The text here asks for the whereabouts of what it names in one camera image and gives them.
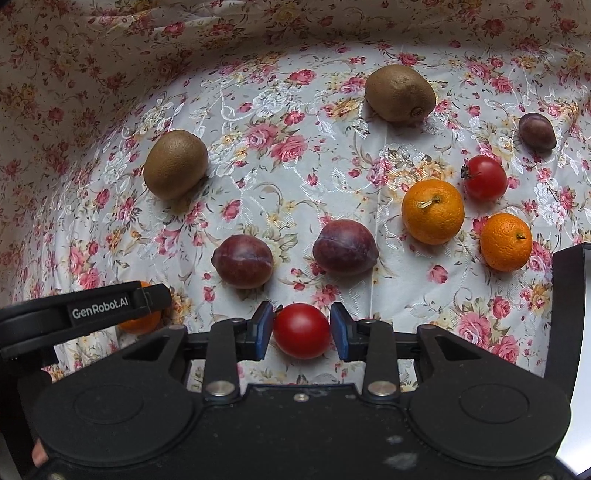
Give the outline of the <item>black white shallow box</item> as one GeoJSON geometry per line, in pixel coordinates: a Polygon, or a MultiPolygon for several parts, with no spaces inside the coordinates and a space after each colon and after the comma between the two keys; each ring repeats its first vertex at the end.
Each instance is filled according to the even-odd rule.
{"type": "Polygon", "coordinates": [[[570,401],[571,420],[557,458],[590,477],[590,245],[553,254],[552,319],[545,378],[570,401]]]}

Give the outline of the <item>red cherry tomato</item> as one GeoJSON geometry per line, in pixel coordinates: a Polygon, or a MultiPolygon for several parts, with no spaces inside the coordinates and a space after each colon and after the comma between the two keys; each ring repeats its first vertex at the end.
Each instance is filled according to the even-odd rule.
{"type": "Polygon", "coordinates": [[[506,192],[507,174],[495,159],[478,155],[471,158],[461,170],[466,193],[475,201],[494,202],[506,192]]]}
{"type": "Polygon", "coordinates": [[[331,344],[329,320],[305,303],[283,307],[273,320],[273,336],[283,353],[300,360],[322,356],[331,344]]]}

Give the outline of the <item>dark red plum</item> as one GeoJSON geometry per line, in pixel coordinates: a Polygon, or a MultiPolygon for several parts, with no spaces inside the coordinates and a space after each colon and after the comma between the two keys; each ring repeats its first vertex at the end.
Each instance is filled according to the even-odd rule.
{"type": "Polygon", "coordinates": [[[374,235],[363,224],[339,219],[322,228],[312,246],[315,262],[332,275],[355,276],[371,270],[379,251],[374,235]]]}
{"type": "Polygon", "coordinates": [[[226,238],[214,250],[211,264],[219,277],[236,289],[259,288],[273,275],[270,247],[245,234],[226,238]]]}

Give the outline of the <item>brown kiwi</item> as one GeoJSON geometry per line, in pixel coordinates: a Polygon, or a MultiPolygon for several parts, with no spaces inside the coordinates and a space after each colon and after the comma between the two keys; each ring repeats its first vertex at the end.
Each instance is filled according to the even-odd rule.
{"type": "Polygon", "coordinates": [[[422,122],[435,109],[436,94],[430,83],[405,65],[384,66],[367,78],[365,96],[385,121],[409,126],[422,122]]]}
{"type": "Polygon", "coordinates": [[[204,177],[208,166],[205,144],[190,132],[163,134],[149,151],[143,179],[148,190],[163,201],[175,200],[204,177]]]}

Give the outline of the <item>orange tangerine with stem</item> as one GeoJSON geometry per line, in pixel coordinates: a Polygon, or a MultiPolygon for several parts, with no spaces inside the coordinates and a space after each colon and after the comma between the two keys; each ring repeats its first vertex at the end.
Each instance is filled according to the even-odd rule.
{"type": "Polygon", "coordinates": [[[419,181],[404,196],[402,218],[408,233],[416,240],[432,246],[445,244],[463,226],[462,195],[443,180],[419,181]]]}

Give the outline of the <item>floral tablecloth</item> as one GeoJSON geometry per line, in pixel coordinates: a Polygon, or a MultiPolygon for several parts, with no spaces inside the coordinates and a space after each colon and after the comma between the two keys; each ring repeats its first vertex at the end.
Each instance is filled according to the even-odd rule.
{"type": "Polygon", "coordinates": [[[536,374],[546,365],[552,256],[590,238],[590,5],[586,1],[8,1],[1,7],[1,302],[142,280],[198,332],[260,301],[304,302],[451,330],[536,374]],[[433,88],[422,122],[383,120],[367,78],[405,65],[433,88]],[[518,124],[545,116],[557,144],[518,124]],[[205,144],[204,177],[163,201],[146,157],[166,132],[205,144]],[[473,200],[462,167],[485,155],[508,186],[473,200]],[[462,195],[449,242],[410,235],[405,194],[462,195]],[[488,266],[486,221],[522,219],[519,270],[488,266]],[[374,235],[376,265],[329,274],[329,222],[374,235]],[[273,275],[236,289],[211,264],[232,235],[262,240],[273,275]]]}

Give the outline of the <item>far dark plum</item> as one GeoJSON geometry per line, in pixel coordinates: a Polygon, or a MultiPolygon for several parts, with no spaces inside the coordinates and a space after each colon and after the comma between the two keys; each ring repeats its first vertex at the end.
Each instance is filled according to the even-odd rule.
{"type": "Polygon", "coordinates": [[[551,122],[538,113],[523,115],[518,124],[521,140],[532,150],[549,152],[556,147],[557,140],[551,122]]]}

